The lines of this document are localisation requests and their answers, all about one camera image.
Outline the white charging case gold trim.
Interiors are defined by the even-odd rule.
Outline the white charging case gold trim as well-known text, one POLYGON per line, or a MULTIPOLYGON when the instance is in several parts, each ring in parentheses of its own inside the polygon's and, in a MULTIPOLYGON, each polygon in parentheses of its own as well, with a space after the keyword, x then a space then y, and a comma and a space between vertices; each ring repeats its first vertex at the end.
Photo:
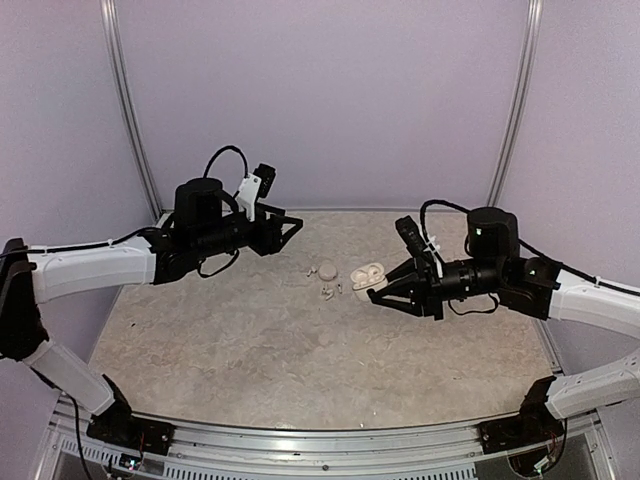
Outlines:
POLYGON ((385 268, 377 262, 356 268, 351 272, 350 279, 354 295, 363 302, 369 300, 368 291, 370 289, 379 291, 388 285, 385 268))

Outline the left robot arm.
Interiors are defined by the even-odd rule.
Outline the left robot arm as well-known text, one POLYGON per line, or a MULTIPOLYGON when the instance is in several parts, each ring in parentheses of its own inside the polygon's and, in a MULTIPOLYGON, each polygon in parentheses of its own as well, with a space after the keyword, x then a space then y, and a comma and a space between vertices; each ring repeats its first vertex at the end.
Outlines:
POLYGON ((199 272, 207 259, 237 258, 243 248, 260 256, 280 252, 303 222, 264 204, 272 182, 249 174, 231 195, 218 179, 191 179, 176 189, 174 210, 161 226, 116 240, 60 247, 9 240, 1 253, 2 357, 24 363, 72 397, 118 444, 133 443, 140 424, 124 395, 50 337, 40 305, 85 291, 176 282, 199 272))

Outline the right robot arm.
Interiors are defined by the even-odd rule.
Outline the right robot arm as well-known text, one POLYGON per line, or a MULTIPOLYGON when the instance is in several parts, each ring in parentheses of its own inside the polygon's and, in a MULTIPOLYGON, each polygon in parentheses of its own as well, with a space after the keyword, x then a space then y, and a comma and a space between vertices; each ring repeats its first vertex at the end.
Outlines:
MULTIPOLYGON (((417 317, 443 318, 453 300, 490 295, 499 306, 546 321, 572 321, 633 338, 639 335, 639 291, 588 275, 534 247, 518 233, 514 214, 497 207, 463 208, 467 234, 463 260, 443 261, 426 221, 405 216, 395 223, 410 254, 386 275, 386 286, 367 289, 379 306, 417 317)), ((639 354, 568 376, 534 382, 513 419, 511 433, 523 444, 546 432, 551 418, 566 419, 639 396, 639 354)))

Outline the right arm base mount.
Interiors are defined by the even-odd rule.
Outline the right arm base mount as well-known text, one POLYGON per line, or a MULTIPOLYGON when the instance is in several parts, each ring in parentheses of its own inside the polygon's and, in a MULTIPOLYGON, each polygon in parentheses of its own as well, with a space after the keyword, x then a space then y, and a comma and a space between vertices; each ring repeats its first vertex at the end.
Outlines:
POLYGON ((477 425, 484 454, 518 449, 564 435, 564 422, 556 419, 545 406, 554 380, 555 376, 536 380, 516 414, 477 425))

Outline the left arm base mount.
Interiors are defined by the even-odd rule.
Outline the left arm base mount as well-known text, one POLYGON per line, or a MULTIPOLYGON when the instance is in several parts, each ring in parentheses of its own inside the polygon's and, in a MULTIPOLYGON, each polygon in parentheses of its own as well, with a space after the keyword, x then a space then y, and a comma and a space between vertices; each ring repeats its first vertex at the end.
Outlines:
POLYGON ((107 375, 103 378, 111 388, 113 403, 103 413, 91 416, 87 436, 140 453, 167 456, 176 427, 136 416, 119 387, 107 375))

